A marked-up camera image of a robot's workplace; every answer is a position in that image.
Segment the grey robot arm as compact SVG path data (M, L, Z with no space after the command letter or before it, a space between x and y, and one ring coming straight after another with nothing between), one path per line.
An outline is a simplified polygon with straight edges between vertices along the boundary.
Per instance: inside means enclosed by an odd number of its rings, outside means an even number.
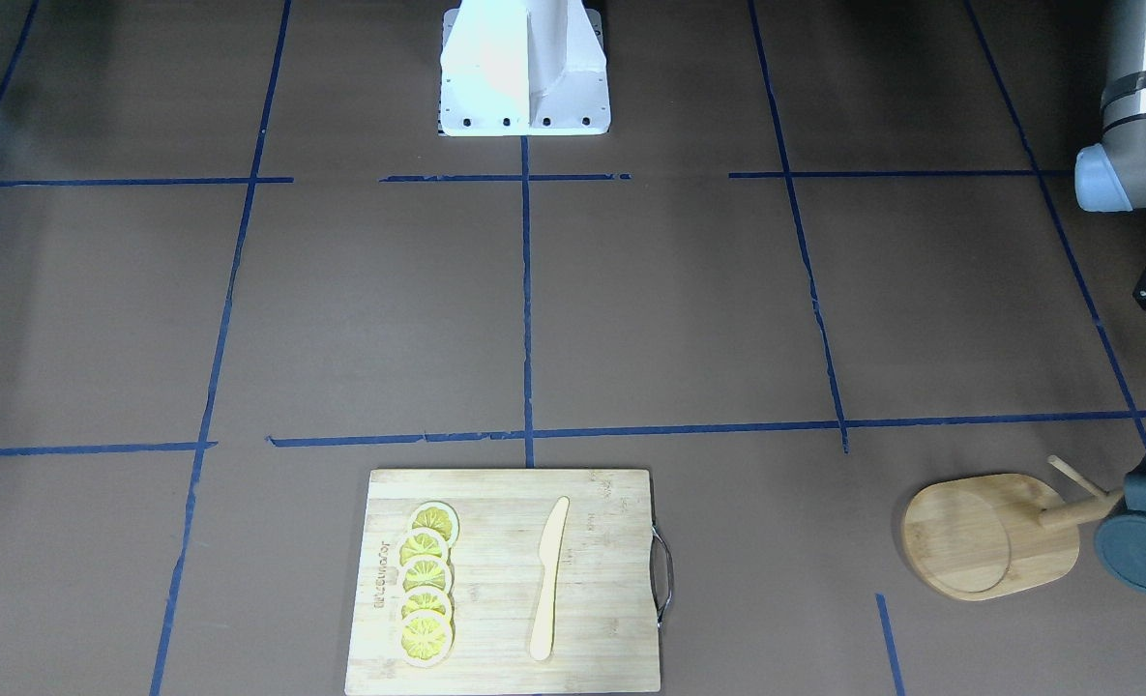
M1099 216L1146 210L1146 1L1112 1L1106 44L1102 136L1073 164L1081 210Z

